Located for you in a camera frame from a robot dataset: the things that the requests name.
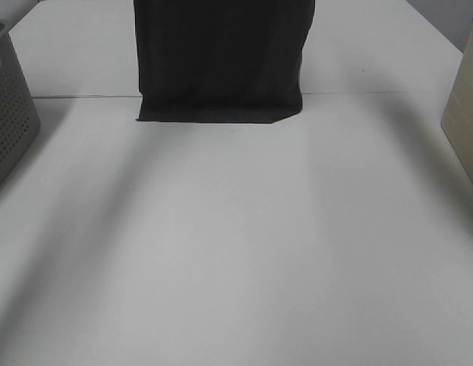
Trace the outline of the dark navy towel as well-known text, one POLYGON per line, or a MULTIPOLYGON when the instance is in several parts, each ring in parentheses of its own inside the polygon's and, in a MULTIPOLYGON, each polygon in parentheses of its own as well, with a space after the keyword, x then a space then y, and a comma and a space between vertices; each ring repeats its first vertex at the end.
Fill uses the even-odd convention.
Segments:
POLYGON ((311 0, 134 2, 139 120, 272 124, 299 114, 311 0))

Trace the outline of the grey perforated plastic basket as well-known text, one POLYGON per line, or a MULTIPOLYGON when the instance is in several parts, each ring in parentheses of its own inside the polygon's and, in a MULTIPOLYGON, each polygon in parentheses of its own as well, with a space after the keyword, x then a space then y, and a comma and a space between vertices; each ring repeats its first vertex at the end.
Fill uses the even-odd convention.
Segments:
POLYGON ((6 23, 0 19, 0 186, 21 161, 39 130, 37 109, 6 23))

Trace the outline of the beige box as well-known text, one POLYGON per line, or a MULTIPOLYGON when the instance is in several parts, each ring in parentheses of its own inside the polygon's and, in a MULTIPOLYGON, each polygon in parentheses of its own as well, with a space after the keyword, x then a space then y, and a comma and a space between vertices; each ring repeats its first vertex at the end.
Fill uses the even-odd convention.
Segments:
POLYGON ((473 185, 473 18, 441 127, 473 185))

